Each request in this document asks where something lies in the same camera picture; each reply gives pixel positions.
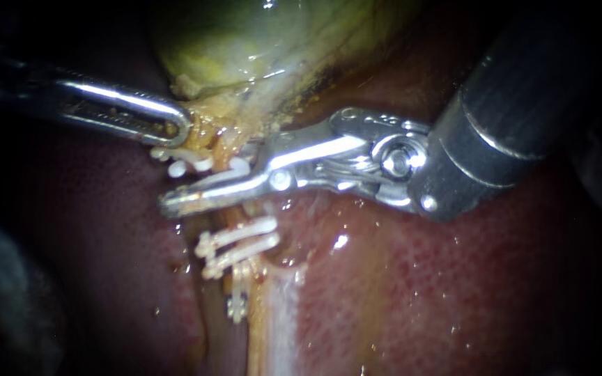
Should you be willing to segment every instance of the metal instrument jaw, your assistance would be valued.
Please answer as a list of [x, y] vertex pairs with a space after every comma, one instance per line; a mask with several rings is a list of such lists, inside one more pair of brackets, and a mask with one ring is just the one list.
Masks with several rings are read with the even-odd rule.
[[185, 217], [295, 189], [349, 192], [414, 212], [407, 184], [426, 161], [428, 132], [396, 116], [341, 109], [310, 127], [270, 135], [248, 174], [217, 182], [209, 176], [161, 196], [162, 213]]
[[11, 58], [2, 48], [0, 105], [165, 148], [184, 142], [190, 127], [189, 114], [172, 100], [98, 81], [49, 63]]

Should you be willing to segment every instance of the silver metal jaw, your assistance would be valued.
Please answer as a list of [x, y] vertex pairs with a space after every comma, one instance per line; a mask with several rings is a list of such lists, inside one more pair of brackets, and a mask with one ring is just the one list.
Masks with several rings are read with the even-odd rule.
[[162, 213], [184, 217], [297, 189], [352, 193], [414, 212], [407, 186], [426, 161], [428, 131], [411, 120], [348, 107], [319, 124], [269, 136], [251, 173], [170, 191], [160, 197]]
[[173, 100], [98, 81], [45, 62], [10, 58], [0, 49], [0, 104], [26, 115], [174, 148], [189, 114]]

